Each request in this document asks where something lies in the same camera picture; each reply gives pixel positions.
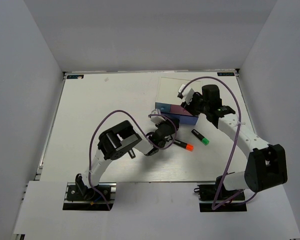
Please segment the blue small drawer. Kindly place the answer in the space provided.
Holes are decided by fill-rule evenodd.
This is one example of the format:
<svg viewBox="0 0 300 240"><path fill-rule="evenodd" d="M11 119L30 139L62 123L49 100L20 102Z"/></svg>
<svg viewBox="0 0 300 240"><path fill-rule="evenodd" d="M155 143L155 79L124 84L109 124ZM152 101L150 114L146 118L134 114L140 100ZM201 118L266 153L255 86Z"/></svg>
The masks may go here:
<svg viewBox="0 0 300 240"><path fill-rule="evenodd" d="M162 113L169 113L171 111L171 104L155 102L155 108L159 109Z"/></svg>

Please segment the pink drawer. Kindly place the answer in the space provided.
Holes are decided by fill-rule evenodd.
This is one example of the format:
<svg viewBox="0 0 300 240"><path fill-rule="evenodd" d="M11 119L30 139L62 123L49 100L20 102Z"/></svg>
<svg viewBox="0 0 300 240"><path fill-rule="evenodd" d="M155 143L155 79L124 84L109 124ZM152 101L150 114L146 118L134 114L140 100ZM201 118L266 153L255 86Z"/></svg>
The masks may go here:
<svg viewBox="0 0 300 240"><path fill-rule="evenodd" d="M171 104L170 111L171 114L183 115L183 116L193 116L186 109L184 109L181 105Z"/></svg>

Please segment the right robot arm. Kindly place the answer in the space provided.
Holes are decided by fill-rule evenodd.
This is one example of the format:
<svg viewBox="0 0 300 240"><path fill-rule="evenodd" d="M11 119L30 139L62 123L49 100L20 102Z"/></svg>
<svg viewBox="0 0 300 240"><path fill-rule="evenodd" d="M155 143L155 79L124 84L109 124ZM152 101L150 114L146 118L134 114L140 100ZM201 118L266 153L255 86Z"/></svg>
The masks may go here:
<svg viewBox="0 0 300 240"><path fill-rule="evenodd" d="M247 158L244 171L227 175L215 188L216 195L226 200L235 190L261 192L288 181L286 152L280 144L272 145L258 137L239 120L230 107L222 104L217 85L195 92L184 84L178 90L181 106L193 116L204 114L218 130L226 134Z"/></svg>

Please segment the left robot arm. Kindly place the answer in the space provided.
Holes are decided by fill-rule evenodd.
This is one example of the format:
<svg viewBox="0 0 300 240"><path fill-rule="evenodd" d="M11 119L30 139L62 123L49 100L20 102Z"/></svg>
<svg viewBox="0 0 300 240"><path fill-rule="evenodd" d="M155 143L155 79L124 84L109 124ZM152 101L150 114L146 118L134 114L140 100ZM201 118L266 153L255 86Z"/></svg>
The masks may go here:
<svg viewBox="0 0 300 240"><path fill-rule="evenodd" d="M84 200L94 198L101 176L113 161L125 154L129 154L132 159L135 158L133 149L145 156L156 154L172 140L179 125L180 121L176 118L161 119L155 122L156 130L145 136L134 130L128 120L105 130L98 138L94 157L89 155L87 170L75 178L76 191Z"/></svg>

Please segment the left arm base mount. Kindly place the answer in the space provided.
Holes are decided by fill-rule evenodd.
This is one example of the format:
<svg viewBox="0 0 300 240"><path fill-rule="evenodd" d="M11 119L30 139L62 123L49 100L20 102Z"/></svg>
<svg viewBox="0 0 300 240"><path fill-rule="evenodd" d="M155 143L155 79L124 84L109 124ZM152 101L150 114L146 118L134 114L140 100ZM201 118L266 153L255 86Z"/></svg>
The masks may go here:
<svg viewBox="0 0 300 240"><path fill-rule="evenodd" d="M116 183L100 183L97 186L106 198L109 209L103 197L92 188L89 188L87 195L83 196L74 183L68 183L62 209L64 211L109 211L115 202L116 186Z"/></svg>

